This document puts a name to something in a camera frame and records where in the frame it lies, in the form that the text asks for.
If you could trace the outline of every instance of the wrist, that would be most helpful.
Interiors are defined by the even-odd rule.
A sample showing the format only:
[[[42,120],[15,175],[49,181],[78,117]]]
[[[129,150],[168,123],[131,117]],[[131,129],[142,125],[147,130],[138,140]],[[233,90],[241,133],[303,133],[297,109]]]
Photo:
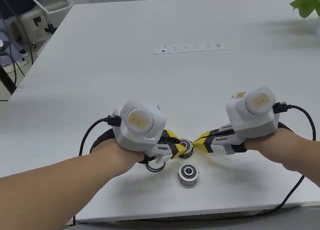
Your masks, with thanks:
[[[106,178],[114,178],[118,175],[119,164],[117,164],[117,153],[119,146],[116,141],[108,140],[95,147],[91,154],[91,161],[103,172]]]
[[[295,147],[292,149],[290,156],[282,163],[284,167],[290,171],[301,171],[304,164],[304,156],[308,149],[312,148],[314,142],[302,137],[298,137],[295,141]]]

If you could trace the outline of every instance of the hand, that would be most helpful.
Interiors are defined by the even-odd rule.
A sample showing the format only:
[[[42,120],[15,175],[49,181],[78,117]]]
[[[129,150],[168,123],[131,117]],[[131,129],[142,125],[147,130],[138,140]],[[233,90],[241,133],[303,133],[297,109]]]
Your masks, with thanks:
[[[103,141],[92,150],[91,155],[105,161],[105,164],[112,169],[113,176],[126,173],[145,157],[142,152],[128,151],[119,147],[115,139]]]
[[[269,160],[283,164],[288,170],[296,170],[301,149],[306,141],[308,140],[289,130],[279,128],[272,135],[248,139],[244,145],[246,149],[257,150]]]

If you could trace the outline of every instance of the table surface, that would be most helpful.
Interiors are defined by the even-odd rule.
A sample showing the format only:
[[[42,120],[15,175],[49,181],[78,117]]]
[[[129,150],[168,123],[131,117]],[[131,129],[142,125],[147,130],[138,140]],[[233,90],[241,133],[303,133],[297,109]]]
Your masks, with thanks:
[[[307,109],[320,125],[318,19],[293,13],[293,0],[158,0],[76,5],[1,115],[0,175],[74,157],[87,128],[128,99],[154,102],[167,129],[195,139],[228,123],[226,102],[268,85],[279,101]],[[161,45],[220,43],[228,51],[154,55]],[[302,113],[280,120],[310,138]],[[108,129],[100,125],[84,147]],[[184,162],[199,182],[177,179]],[[77,219],[126,220],[275,207],[300,175],[259,153],[195,153],[160,173],[137,164],[104,186]],[[289,204],[320,203],[305,180]]]

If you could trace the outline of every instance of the metal bearing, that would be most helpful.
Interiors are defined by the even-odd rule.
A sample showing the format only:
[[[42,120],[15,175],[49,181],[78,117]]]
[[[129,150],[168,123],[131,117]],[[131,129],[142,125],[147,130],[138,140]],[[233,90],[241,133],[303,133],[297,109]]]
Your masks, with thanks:
[[[166,163],[164,162],[162,165],[157,164],[155,161],[149,161],[145,164],[145,167],[151,172],[159,172],[164,169]]]
[[[199,169],[190,163],[179,167],[178,178],[184,185],[194,185],[199,178]]]
[[[192,153],[194,152],[194,146],[192,145],[192,142],[182,138],[180,145],[186,147],[186,151],[183,154],[181,154],[179,157],[181,158],[191,157]]]

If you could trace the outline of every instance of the green plant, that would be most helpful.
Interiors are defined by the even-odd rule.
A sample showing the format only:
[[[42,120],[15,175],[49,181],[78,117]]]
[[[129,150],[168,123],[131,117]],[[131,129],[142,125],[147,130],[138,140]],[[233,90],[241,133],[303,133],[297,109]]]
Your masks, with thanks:
[[[295,0],[290,4],[293,10],[298,9],[302,18],[307,18],[314,10],[320,16],[319,0]]]

